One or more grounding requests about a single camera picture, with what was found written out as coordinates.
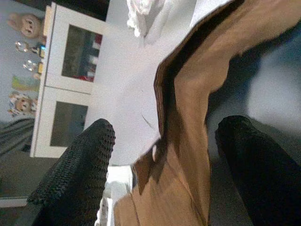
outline cabinet door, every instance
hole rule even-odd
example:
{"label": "cabinet door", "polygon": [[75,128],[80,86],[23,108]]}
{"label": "cabinet door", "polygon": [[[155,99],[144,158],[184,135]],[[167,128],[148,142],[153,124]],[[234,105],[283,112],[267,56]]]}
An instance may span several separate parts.
{"label": "cabinet door", "polygon": [[85,126],[91,95],[45,87],[31,157],[59,158]]}
{"label": "cabinet door", "polygon": [[55,10],[46,86],[91,93],[104,21],[52,4]]}

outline stuffed animal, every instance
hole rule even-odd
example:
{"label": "stuffed animal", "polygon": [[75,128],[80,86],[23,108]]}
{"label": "stuffed animal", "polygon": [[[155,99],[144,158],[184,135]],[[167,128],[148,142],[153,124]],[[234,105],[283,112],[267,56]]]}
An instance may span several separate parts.
{"label": "stuffed animal", "polygon": [[31,99],[29,96],[20,94],[18,92],[12,92],[9,95],[10,109],[9,113],[13,117],[18,115],[35,116],[37,110],[37,99]]}
{"label": "stuffed animal", "polygon": [[7,24],[14,30],[20,31],[26,38],[38,38],[40,42],[45,43],[45,38],[43,37],[44,21],[34,14],[11,13]]}

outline glass panel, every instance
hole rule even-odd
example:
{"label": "glass panel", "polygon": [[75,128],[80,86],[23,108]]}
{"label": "glass panel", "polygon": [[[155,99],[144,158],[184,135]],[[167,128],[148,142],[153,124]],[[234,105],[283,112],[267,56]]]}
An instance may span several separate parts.
{"label": "glass panel", "polygon": [[82,133],[87,106],[57,102],[50,146],[68,147]]}
{"label": "glass panel", "polygon": [[93,81],[103,36],[69,26],[62,76]]}

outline teddy bear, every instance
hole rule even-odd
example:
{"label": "teddy bear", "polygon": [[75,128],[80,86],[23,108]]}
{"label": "teddy bear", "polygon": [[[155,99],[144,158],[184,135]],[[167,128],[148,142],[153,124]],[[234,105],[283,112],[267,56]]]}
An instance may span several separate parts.
{"label": "teddy bear", "polygon": [[31,99],[29,96],[18,92],[12,92],[9,95],[9,99],[10,109],[8,112],[10,112],[13,117],[18,115],[35,116],[37,99]]}
{"label": "teddy bear", "polygon": [[26,38],[38,38],[41,43],[46,43],[46,39],[43,36],[44,20],[41,20],[34,14],[11,13],[7,24],[14,30],[20,31]]}

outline white cabinet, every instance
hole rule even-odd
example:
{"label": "white cabinet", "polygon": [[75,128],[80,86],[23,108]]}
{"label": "white cabinet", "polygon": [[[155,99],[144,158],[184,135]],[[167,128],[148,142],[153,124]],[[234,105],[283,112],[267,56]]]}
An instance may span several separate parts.
{"label": "white cabinet", "polygon": [[85,126],[105,22],[52,3],[31,157],[59,158]]}

